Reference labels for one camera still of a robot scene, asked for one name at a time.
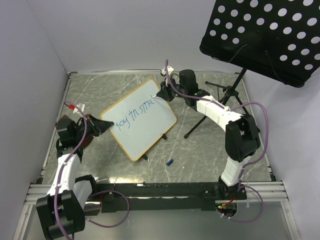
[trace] yellow border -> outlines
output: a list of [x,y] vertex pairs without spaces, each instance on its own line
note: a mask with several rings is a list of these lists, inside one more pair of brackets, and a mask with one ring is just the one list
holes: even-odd
[[[129,93],[128,93],[127,95],[125,95],[123,98],[121,98],[119,101],[117,101],[116,103],[114,103],[114,104],[112,104],[110,107],[108,107],[106,110],[104,110],[104,111],[100,114],[100,119],[103,120],[103,119],[102,119],[102,115],[103,115],[106,111],[108,111],[108,110],[111,109],[113,106],[115,106],[116,104],[118,104],[119,102],[121,102],[123,99],[125,99],[126,97],[128,97],[130,94],[132,94],[133,92],[135,92],[138,88],[142,87],[144,84],[146,84],[146,83],[149,82],[150,80],[153,81],[153,82],[155,83],[156,87],[160,90],[160,87],[158,86],[158,84],[156,83],[156,81],[155,81],[153,78],[149,78],[147,81],[145,81],[144,83],[140,84],[137,88],[133,89],[131,92],[129,92]],[[164,134],[165,134],[166,132],[168,132],[168,131],[177,123],[177,121],[178,121],[177,116],[176,116],[175,112],[172,110],[172,108],[170,107],[169,103],[167,103],[167,102],[165,102],[165,103],[168,105],[168,107],[171,109],[173,115],[175,116],[175,122],[164,132]],[[125,154],[129,157],[129,159],[130,159],[131,161],[135,162],[135,161],[139,160],[139,159],[143,156],[143,154],[145,154],[145,153],[147,152],[147,151],[145,151],[145,152],[144,152],[143,154],[141,154],[141,156],[139,156],[136,160],[133,160],[133,159],[129,156],[129,154],[127,153],[127,151],[124,149],[124,147],[120,144],[120,142],[118,141],[118,139],[116,138],[116,136],[113,134],[113,132],[112,132],[110,129],[109,129],[109,132],[112,134],[112,136],[114,137],[114,139],[116,140],[116,142],[120,145],[120,147],[123,149],[123,151],[125,152]],[[159,140],[160,138],[162,138],[162,136],[160,136],[154,143],[152,143],[151,146],[150,146],[147,150],[149,150],[153,145],[155,145],[155,143],[158,142],[158,140]]]

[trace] whiteboard stand foot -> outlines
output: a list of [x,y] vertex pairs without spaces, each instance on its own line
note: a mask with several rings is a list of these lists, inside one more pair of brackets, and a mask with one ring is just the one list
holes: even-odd
[[143,155],[142,155],[142,158],[143,158],[144,160],[146,160],[146,161],[148,161],[148,162],[149,162],[149,159],[148,159],[148,157],[147,157],[147,155],[146,155],[146,154],[143,154]]
[[162,138],[163,138],[163,140],[167,140],[168,139],[168,137],[167,137],[167,135],[165,133],[162,135]]

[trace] metal frame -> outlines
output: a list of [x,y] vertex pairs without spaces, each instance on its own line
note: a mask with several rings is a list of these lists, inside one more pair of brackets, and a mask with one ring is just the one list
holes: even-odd
[[[158,71],[156,71],[156,70],[154,70],[154,71],[153,70],[150,70],[150,71],[148,71],[148,70],[146,70],[146,71],[129,70],[129,71],[94,72],[94,73],[88,73],[88,74],[92,74],[92,75],[101,74],[102,75],[102,74],[120,74],[120,73],[122,73],[122,74],[129,74],[129,73],[156,74],[156,73],[158,73]],[[60,104],[60,107],[58,110],[56,120],[59,119],[60,114],[62,112],[64,101],[66,99],[67,92],[68,92],[69,86],[70,86],[70,82],[72,80],[71,76],[73,74],[75,74],[75,73],[70,72],[68,74],[66,87],[64,90],[64,94],[63,94],[63,97],[61,100],[61,104]],[[247,92],[246,86],[244,85],[243,79],[241,80],[241,82],[244,87],[246,97],[249,100],[248,92]],[[251,113],[254,117],[254,112],[253,112],[251,105],[249,107],[250,107]],[[51,151],[51,147],[52,147],[52,143],[53,143],[55,134],[56,134],[56,129],[54,128],[40,176],[43,176],[46,172],[46,165],[48,162],[48,158],[49,158],[49,154]],[[267,155],[265,155],[265,159],[266,159],[267,167],[269,169],[269,173],[273,175],[270,163],[267,158]],[[301,239],[299,232],[298,232],[298,229],[297,229],[297,225],[296,225],[293,213],[292,213],[292,210],[291,210],[291,207],[290,207],[290,204],[289,204],[288,195],[287,195],[285,186],[282,181],[243,182],[243,183],[254,187],[261,194],[264,202],[281,202],[282,210],[283,210],[283,213],[285,216],[285,220],[287,222],[287,226],[288,226],[291,238],[293,240],[300,240]],[[21,213],[16,231],[14,234],[13,240],[23,240],[27,226],[28,226],[31,211],[32,211],[33,207],[35,206],[35,204],[37,203],[37,199],[44,197],[47,194],[50,187],[51,187],[50,184],[31,184],[29,186],[29,190],[27,192],[27,195],[26,195],[26,198],[24,201],[24,206],[22,209],[22,213]],[[246,194],[247,194],[246,200],[235,200],[234,202],[236,202],[236,203],[249,203],[249,202],[259,202],[260,201],[259,197],[252,190],[250,190],[248,188],[246,189]],[[225,202],[228,202],[228,201],[227,200],[216,201],[217,204],[218,203],[225,203]]]

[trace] tripod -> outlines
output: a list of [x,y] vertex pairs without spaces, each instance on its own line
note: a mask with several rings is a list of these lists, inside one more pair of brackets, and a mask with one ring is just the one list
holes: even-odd
[[[232,86],[221,86],[219,84],[215,84],[212,82],[208,82],[206,81],[205,84],[207,85],[212,85],[218,88],[221,88],[224,93],[223,98],[221,98],[219,100],[219,103],[226,105],[226,103],[228,102],[228,100],[230,99],[230,97],[235,97],[236,100],[239,102],[240,105],[243,104],[243,102],[241,101],[241,99],[239,98],[239,92],[236,91],[236,87],[239,85],[241,79],[243,78],[243,76],[245,75],[247,69],[243,68],[239,74],[239,76],[236,78],[234,84]],[[249,112],[247,111],[247,109],[245,107],[243,107],[243,110],[245,112],[245,114],[249,114]],[[207,116],[203,116],[203,118],[201,118],[200,121],[198,121],[196,123],[196,125],[193,126],[193,128],[190,129],[190,131],[188,131],[185,135],[184,138],[187,139],[189,137],[189,135],[207,118]]]

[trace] white wall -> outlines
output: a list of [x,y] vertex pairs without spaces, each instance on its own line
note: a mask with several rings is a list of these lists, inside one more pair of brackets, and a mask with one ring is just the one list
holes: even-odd
[[[301,237],[319,239],[320,69],[302,88],[286,86],[250,71],[245,75],[245,83],[250,100],[267,109],[268,158],[275,177],[284,182]],[[264,129],[263,114],[254,110]]]
[[0,235],[39,176],[67,74],[26,0],[0,1]]
[[199,46],[215,0],[28,0],[67,71],[235,72]]

